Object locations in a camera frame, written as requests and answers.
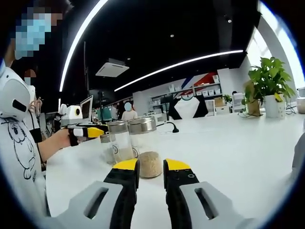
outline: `computer monitor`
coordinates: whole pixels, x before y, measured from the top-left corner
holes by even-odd
[[[93,102],[93,95],[81,101],[80,106],[81,106],[82,118],[84,122],[88,122],[88,123],[91,122],[92,102]]]

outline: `green plant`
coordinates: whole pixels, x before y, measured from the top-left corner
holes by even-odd
[[[295,92],[285,83],[291,81],[291,76],[285,72],[283,63],[275,57],[270,59],[261,57],[261,67],[252,66],[254,70],[249,71],[249,76],[254,84],[254,99],[263,103],[267,95],[283,94],[286,100],[295,95]],[[251,97],[249,86],[245,89],[245,97],[243,104],[249,103]]]
[[[225,95],[223,96],[223,98],[224,98],[224,100],[225,100],[226,103],[232,102],[232,98],[231,98],[231,96],[229,96],[228,94],[225,94]]]

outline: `desk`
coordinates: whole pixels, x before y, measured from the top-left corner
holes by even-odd
[[[234,209],[264,220],[290,187],[294,146],[303,132],[305,115],[285,120],[241,118],[237,114],[175,121],[158,127],[161,159],[189,164],[199,181],[207,181],[232,201]],[[61,150],[47,165],[47,198],[52,216],[67,209],[69,200],[111,167],[101,160],[99,139]],[[168,229],[163,175],[140,179],[132,229]]]

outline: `white flower pot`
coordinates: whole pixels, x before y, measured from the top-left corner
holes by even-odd
[[[266,110],[266,117],[268,118],[285,118],[286,103],[277,102],[274,95],[267,95],[264,97],[264,107]]]

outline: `black ceiling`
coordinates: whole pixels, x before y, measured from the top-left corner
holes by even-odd
[[[257,0],[108,0],[81,38],[67,72],[63,93],[58,95],[71,42],[97,0],[71,2],[75,6],[73,12],[34,56],[39,69],[36,88],[45,98],[48,110],[57,109],[58,96],[70,104],[78,103],[86,96],[84,41],[90,89],[113,91],[181,61],[222,51],[245,50],[259,21]],[[225,67],[236,68],[244,56],[245,53],[232,54],[181,65],[134,83],[115,95],[117,99],[124,98],[173,80]],[[130,69],[117,78],[95,76],[108,58],[125,61]],[[32,58],[28,59],[18,61],[17,65],[33,62]]]

